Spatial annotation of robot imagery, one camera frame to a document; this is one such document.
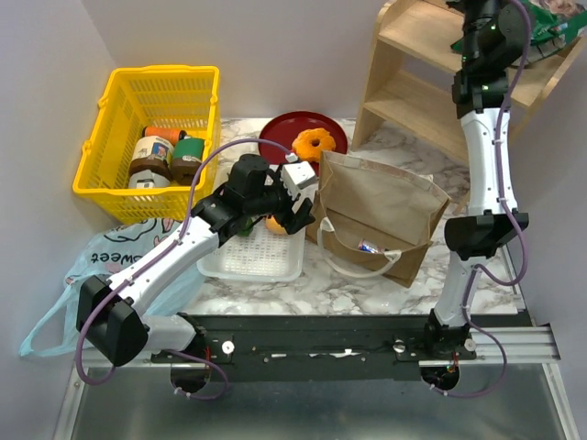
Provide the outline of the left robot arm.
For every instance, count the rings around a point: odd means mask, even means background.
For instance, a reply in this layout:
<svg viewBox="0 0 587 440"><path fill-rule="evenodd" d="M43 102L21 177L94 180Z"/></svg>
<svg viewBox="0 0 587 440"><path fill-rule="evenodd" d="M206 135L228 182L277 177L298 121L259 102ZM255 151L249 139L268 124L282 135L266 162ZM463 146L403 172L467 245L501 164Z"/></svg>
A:
<svg viewBox="0 0 587 440"><path fill-rule="evenodd" d="M289 235L314 222L305 189L316 182L313 167L293 153L273 166L245 154L227 180L191 206L187 218L162 243L128 268L106 278L92 276L80 289L78 341L89 341L115 367L143 351L172 350L197 360L204 341L179 315L148 316L154 300L184 271L245 230L249 220L271 216Z"/></svg>

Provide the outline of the orange citrus fruit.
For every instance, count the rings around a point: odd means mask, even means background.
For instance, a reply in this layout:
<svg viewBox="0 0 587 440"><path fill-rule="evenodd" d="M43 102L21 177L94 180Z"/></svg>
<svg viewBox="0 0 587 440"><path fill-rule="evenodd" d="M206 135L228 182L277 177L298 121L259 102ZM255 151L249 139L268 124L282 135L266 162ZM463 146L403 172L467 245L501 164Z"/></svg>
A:
<svg viewBox="0 0 587 440"><path fill-rule="evenodd" d="M287 235L286 229L281 226L273 216L268 216L265 218L265 226L271 233L275 235Z"/></svg>

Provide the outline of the green lime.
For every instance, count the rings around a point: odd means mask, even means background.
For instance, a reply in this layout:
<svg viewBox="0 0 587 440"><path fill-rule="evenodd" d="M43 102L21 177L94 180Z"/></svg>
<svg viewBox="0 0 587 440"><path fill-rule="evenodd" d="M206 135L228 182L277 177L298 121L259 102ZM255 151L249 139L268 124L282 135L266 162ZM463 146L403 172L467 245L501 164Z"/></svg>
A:
<svg viewBox="0 0 587 440"><path fill-rule="evenodd" d="M254 221L249 218L244 228L238 232L239 237L249 237L254 228Z"/></svg>

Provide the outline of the brown paper bag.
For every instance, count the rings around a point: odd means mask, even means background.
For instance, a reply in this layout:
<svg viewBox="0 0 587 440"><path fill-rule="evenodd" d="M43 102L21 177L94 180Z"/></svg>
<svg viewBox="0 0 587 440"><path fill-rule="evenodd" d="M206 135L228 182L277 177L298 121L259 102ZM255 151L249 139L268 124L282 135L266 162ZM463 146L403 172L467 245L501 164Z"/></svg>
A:
<svg viewBox="0 0 587 440"><path fill-rule="evenodd" d="M413 284L449 206L428 177L377 161L326 151L321 155L313 224L306 236L339 259L404 286ZM358 250L362 239L384 254Z"/></svg>

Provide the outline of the blue silver drink can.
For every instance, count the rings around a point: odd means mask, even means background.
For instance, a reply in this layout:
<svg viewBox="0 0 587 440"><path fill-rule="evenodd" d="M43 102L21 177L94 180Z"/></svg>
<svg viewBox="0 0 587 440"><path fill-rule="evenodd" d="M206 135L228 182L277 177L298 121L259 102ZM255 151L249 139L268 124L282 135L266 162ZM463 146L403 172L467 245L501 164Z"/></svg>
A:
<svg viewBox="0 0 587 440"><path fill-rule="evenodd" d="M367 239L362 239L358 244L358 250L371 254L384 254L387 248L378 246Z"/></svg>

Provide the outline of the light blue plastic grocery bag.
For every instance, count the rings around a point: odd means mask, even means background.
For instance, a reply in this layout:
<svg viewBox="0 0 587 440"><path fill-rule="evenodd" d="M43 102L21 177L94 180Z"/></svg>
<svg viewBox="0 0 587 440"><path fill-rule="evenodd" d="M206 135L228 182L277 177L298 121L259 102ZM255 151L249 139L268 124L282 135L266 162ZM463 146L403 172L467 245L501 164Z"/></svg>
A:
<svg viewBox="0 0 587 440"><path fill-rule="evenodd" d="M151 218L95 235L66 274L63 293L34 325L18 354L23 358L52 358L73 352L79 337L76 316L83 282L94 275L109 277L138 262L179 224L171 218ZM146 314L170 316L184 311L198 296L204 282L205 276L195 265L191 266L157 296ZM49 322L62 324L61 342L42 346L39 336L48 329Z"/></svg>

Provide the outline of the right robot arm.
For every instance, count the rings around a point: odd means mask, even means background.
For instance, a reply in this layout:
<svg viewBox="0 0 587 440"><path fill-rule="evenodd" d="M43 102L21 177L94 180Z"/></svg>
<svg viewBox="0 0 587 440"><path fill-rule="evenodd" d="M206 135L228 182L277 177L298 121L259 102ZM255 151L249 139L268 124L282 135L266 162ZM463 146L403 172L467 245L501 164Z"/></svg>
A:
<svg viewBox="0 0 587 440"><path fill-rule="evenodd" d="M464 347L471 324L476 277L514 237L522 237L529 216L518 210L508 161L511 95L519 80L508 68L526 64L532 19L519 1L450 1L463 14L461 66L452 100L469 155L470 202L466 215L444 228L449 271L430 312L422 348L441 359Z"/></svg>

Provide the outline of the orange ring doughnut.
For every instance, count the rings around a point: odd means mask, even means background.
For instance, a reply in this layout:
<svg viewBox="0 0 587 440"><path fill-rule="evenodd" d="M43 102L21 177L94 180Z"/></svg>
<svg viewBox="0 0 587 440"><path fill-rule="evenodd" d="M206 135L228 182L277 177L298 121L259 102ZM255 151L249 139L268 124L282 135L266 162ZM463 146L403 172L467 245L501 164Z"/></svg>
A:
<svg viewBox="0 0 587 440"><path fill-rule="evenodd" d="M336 140L324 128L300 132L292 143L293 152L300 160L318 163L323 151L334 151Z"/></svg>

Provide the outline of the green snack packet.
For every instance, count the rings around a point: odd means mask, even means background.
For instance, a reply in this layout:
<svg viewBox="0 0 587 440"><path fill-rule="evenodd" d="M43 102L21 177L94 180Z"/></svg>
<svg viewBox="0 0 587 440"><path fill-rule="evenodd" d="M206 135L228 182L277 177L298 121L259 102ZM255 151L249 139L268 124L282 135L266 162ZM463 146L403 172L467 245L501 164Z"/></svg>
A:
<svg viewBox="0 0 587 440"><path fill-rule="evenodd" d="M576 1L448 1L464 15L463 37L450 45L465 69L527 66L564 50L586 29Z"/></svg>

